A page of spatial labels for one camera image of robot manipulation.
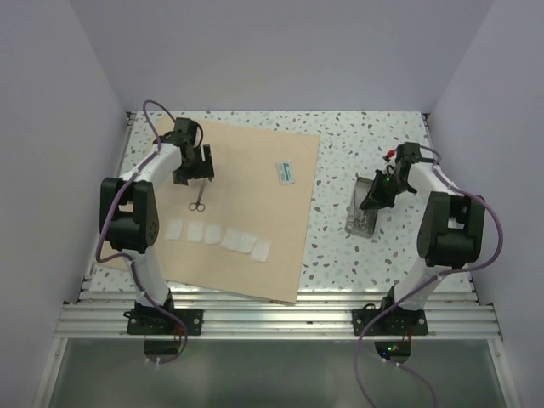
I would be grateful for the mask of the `metal instrument tray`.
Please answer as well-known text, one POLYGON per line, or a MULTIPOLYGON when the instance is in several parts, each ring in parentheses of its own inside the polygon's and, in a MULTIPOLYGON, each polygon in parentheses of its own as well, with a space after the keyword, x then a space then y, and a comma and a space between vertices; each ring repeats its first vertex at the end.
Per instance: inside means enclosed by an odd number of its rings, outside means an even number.
POLYGON ((362 238, 372 238, 377 223, 377 210, 361 210, 360 204, 366 198, 372 181, 358 177, 352 189, 345 222, 345 232, 362 238))

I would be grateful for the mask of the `steel scissors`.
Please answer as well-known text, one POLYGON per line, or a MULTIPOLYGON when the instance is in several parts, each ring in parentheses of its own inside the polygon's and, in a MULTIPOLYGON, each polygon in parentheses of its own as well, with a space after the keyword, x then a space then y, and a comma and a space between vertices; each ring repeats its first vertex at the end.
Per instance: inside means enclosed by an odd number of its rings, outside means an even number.
POLYGON ((202 213, 206 210, 206 205, 203 203, 202 198, 203 198, 204 191, 207 187, 207 183, 208 183, 208 180, 206 178, 202 180, 196 200, 189 204, 189 210, 191 212, 202 213))

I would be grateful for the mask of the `steel forceps clamp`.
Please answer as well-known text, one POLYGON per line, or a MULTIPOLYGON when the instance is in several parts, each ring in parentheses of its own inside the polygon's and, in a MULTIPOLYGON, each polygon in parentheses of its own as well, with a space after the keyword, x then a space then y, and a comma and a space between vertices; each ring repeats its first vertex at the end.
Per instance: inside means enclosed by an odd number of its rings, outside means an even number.
POLYGON ((367 210, 353 209, 348 214, 347 227, 351 230, 367 230, 370 225, 370 215, 367 210))

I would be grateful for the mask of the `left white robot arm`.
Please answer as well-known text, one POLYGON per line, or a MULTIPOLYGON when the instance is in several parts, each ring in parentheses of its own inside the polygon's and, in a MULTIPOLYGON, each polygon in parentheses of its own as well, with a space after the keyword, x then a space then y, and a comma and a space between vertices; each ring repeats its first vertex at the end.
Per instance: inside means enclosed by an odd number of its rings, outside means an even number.
POLYGON ((154 249, 160 219, 156 192, 171 178, 187 186, 192 181, 204 187, 214 178, 211 146, 203 144, 200 123, 179 117, 173 130, 160 135, 150 153, 132 170, 117 178, 105 178, 99 192, 99 264, 120 258, 125 261, 136 288, 136 303, 151 308, 147 324, 157 333, 176 325, 170 289, 162 278, 154 249))

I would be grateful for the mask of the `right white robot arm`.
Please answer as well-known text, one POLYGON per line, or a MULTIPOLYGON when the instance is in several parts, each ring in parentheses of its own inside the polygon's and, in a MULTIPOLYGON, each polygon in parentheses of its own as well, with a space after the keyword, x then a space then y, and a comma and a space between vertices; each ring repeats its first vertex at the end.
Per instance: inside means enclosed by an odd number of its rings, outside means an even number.
POLYGON ((417 238, 418 258, 408 275, 382 299, 378 322, 388 333, 409 323, 407 312, 424 308, 447 273, 474 263, 480 255, 485 221, 482 200, 461 192, 439 168, 439 155, 426 157, 424 146, 406 142, 385 156, 388 166, 376 171, 369 192, 359 204, 368 213, 393 207, 409 192, 426 204, 417 238))

